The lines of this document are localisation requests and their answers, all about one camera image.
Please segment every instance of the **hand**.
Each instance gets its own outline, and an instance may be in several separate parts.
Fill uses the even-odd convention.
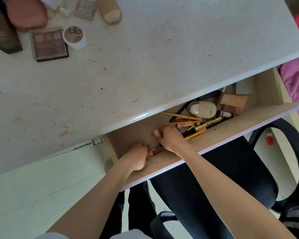
[[[164,126],[160,128],[163,137],[157,137],[158,142],[167,150],[178,153],[179,149],[187,147],[188,144],[182,134],[175,127]]]
[[[131,149],[125,153],[120,159],[120,163],[124,163],[126,168],[133,172],[134,170],[141,170],[146,166],[146,161],[149,158],[147,144],[141,142],[134,143]]]

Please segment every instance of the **chair backrest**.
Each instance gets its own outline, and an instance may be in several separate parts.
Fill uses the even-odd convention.
[[[288,206],[279,220],[299,239],[299,205]]]

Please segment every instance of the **black office chair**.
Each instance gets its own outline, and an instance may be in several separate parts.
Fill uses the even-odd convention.
[[[299,239],[299,183],[291,196],[276,202],[278,186],[254,151],[257,140],[268,127],[278,128],[285,134],[299,165],[299,133],[283,119],[255,130],[249,142],[244,137],[239,137],[203,154],[203,157],[266,208],[280,213],[279,220]],[[194,239],[233,238],[186,164],[152,178],[151,183],[173,211],[169,214],[160,213],[152,221],[151,229],[155,239],[173,239],[163,222],[176,219]]]

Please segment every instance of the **black pants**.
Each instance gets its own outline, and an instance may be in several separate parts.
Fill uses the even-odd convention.
[[[124,202],[125,196],[124,191],[122,191],[116,197],[100,239],[109,239],[122,232]],[[144,234],[154,238],[150,231],[150,223],[156,217],[156,211],[150,197],[147,181],[130,188],[128,203],[128,229],[139,229]]]

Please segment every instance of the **open drawer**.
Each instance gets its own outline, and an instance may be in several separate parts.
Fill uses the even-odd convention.
[[[241,115],[226,120],[208,129],[206,134],[187,142],[199,154],[203,154],[299,109],[299,103],[281,103],[274,99],[277,95],[276,90],[272,89],[275,85],[275,72],[274,68],[248,78],[254,82],[255,94],[249,95]],[[176,113],[180,107],[181,105],[173,107],[167,112]],[[126,148],[136,141],[149,144],[151,149],[158,148],[153,130],[168,122],[170,118],[159,113],[103,135],[113,162],[115,163],[126,152]],[[134,171],[122,189],[130,188],[182,163],[184,161],[180,157],[169,151],[152,156],[146,168]]]

